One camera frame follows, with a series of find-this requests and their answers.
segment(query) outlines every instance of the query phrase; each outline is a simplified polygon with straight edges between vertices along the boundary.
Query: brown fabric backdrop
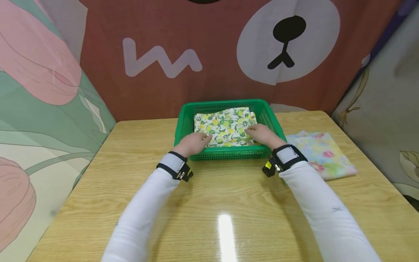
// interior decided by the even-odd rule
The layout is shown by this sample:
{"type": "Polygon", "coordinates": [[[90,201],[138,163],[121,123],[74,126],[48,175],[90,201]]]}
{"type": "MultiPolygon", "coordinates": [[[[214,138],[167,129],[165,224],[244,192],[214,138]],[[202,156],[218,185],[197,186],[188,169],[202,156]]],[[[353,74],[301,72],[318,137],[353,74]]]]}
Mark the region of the brown fabric backdrop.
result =
{"type": "Polygon", "coordinates": [[[269,103],[331,114],[400,0],[331,0],[340,17],[339,36],[333,49],[308,74],[276,85],[250,79],[239,66],[237,56],[243,28],[268,2],[81,0],[88,15],[80,63],[117,121],[177,117],[187,102],[245,98],[262,98],[269,103]],[[122,45],[125,38],[135,41],[137,59],[161,46],[174,63],[185,50],[193,49],[202,70],[194,72],[187,66],[169,78],[154,62],[136,76],[128,76],[122,45]]]}

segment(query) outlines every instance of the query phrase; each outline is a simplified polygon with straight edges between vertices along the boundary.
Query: person's left hand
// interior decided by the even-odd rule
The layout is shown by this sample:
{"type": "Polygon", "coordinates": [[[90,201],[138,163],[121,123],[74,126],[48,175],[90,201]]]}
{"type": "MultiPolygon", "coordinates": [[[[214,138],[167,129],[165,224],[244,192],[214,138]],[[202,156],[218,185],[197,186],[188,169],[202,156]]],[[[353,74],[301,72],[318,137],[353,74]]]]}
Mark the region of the person's left hand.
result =
{"type": "Polygon", "coordinates": [[[176,152],[184,157],[190,157],[192,155],[200,153],[207,144],[211,141],[212,135],[205,133],[192,133],[184,138],[173,148],[173,152],[176,152]]]}

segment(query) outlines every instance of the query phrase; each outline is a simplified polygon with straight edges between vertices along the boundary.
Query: floral fabric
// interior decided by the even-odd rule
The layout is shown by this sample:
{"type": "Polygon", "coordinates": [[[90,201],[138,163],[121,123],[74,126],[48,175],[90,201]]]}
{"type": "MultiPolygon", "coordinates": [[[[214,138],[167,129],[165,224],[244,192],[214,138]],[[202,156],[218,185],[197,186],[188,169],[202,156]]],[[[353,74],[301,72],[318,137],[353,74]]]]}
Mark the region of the floral fabric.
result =
{"type": "Polygon", "coordinates": [[[194,116],[194,132],[212,135],[207,147],[255,145],[244,130],[257,124],[256,116],[248,107],[237,107],[212,114],[196,114],[194,116]]]}
{"type": "Polygon", "coordinates": [[[297,147],[308,163],[324,180],[352,176],[358,173],[328,133],[301,131],[287,136],[289,144],[297,147]]]}

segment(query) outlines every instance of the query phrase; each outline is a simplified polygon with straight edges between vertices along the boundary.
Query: basket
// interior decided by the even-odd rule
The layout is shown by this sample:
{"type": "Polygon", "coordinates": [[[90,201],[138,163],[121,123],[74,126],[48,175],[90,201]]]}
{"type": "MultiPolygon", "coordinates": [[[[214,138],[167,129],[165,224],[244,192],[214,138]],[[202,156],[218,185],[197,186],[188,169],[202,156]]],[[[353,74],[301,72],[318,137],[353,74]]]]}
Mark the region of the basket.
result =
{"type": "MultiPolygon", "coordinates": [[[[229,101],[211,101],[187,103],[182,106],[175,133],[175,145],[186,135],[194,131],[194,115],[198,113],[215,113],[233,107],[248,107],[256,115],[260,124],[268,126],[275,134],[286,141],[284,132],[269,104],[262,99],[244,99],[229,101]]],[[[256,159],[265,158],[271,153],[265,145],[250,145],[237,147],[205,148],[201,153],[190,157],[198,160],[224,159],[256,159]]]]}

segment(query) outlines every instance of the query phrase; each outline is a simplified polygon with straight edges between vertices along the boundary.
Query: yellow tag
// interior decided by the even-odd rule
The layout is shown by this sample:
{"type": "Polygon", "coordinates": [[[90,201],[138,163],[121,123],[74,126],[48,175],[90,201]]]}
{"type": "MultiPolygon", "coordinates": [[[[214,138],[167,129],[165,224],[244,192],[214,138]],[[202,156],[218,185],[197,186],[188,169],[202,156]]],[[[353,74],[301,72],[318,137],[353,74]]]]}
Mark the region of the yellow tag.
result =
{"type": "Polygon", "coordinates": [[[271,162],[266,162],[266,164],[265,164],[265,166],[268,168],[268,169],[271,169],[271,167],[272,167],[272,164],[271,164],[271,162]]]}

